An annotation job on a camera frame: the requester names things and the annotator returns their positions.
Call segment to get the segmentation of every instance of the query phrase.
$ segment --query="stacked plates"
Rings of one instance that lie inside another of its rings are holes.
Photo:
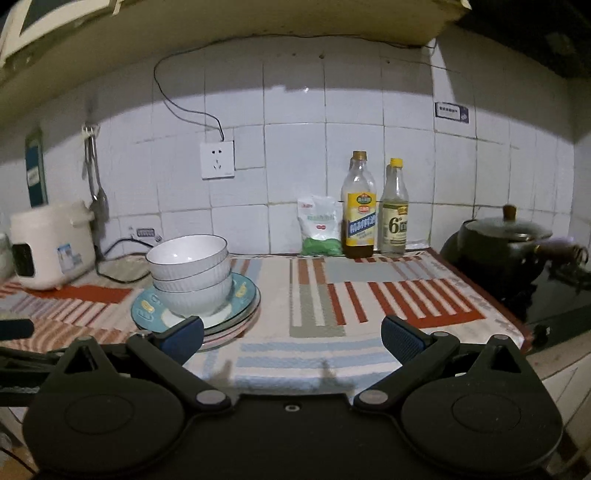
[[[223,345],[246,331],[256,319],[261,293],[248,278],[231,273],[232,285],[222,305],[215,312],[200,315],[205,328],[199,351]],[[134,322],[144,330],[161,333],[182,322],[186,317],[173,313],[159,298],[155,287],[146,288],[131,307]]]

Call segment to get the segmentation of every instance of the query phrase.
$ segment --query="striped tablecloth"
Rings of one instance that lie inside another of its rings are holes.
[[[127,258],[102,267],[111,276],[136,278],[145,261]],[[487,299],[430,251],[363,261],[275,255],[235,256],[234,271],[261,291],[253,325],[237,339],[196,353],[186,368],[218,388],[273,391],[355,391],[397,368],[379,328],[394,313],[425,332],[445,330],[463,342],[485,343],[504,333],[524,335]],[[35,334],[2,346],[44,352],[80,335],[123,342],[137,330],[130,315],[146,278],[129,288],[90,272],[61,290],[24,291],[0,286],[4,316],[30,317]]]

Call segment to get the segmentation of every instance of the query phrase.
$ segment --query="white tiled wall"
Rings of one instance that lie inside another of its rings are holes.
[[[573,181],[588,206],[591,182],[574,175],[566,81],[483,37],[454,27],[414,50],[251,38],[162,62],[168,96],[216,115],[234,140],[236,175],[223,180],[200,173],[199,144],[220,139],[215,121],[169,111],[152,78],[157,61],[89,82],[0,132],[0,231],[28,208],[24,138],[37,124],[50,202],[89,200],[79,132],[91,119],[111,206],[103,248],[149,227],[165,239],[213,232],[236,253],[297,252],[296,199],[339,197],[353,150],[368,152],[378,194],[387,160],[404,159],[411,241],[439,249],[463,220],[498,215],[507,200],[520,218],[589,240],[591,213],[570,224]],[[435,118],[433,102],[464,105],[469,123]]]
[[[559,156],[570,156],[574,149],[574,191],[570,234],[582,244],[591,239],[591,82],[576,79],[570,81],[574,145],[558,144]],[[570,178],[571,172],[558,168],[558,176]],[[562,208],[566,201],[557,194],[557,204]]]

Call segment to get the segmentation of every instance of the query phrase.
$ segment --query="white bowl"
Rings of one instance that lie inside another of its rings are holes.
[[[216,310],[226,299],[232,288],[232,275],[220,283],[202,290],[186,292],[161,291],[156,295],[166,307],[178,315],[206,315]]]
[[[154,279],[154,287],[160,291],[169,292],[188,292],[195,290],[203,290],[211,287],[216,283],[220,283],[224,278],[230,274],[231,259],[228,255],[224,260],[218,263],[215,267],[206,270],[205,272],[191,275],[187,278],[179,280],[156,280]]]
[[[178,280],[205,272],[228,256],[228,242],[216,235],[187,235],[152,248],[146,255],[152,277]]]

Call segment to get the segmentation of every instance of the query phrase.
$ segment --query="black pot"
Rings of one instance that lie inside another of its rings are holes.
[[[579,251],[571,239],[550,238],[551,230],[516,220],[516,213],[505,205],[503,217],[464,222],[456,236],[453,263],[499,299],[523,290],[548,260],[574,261]]]

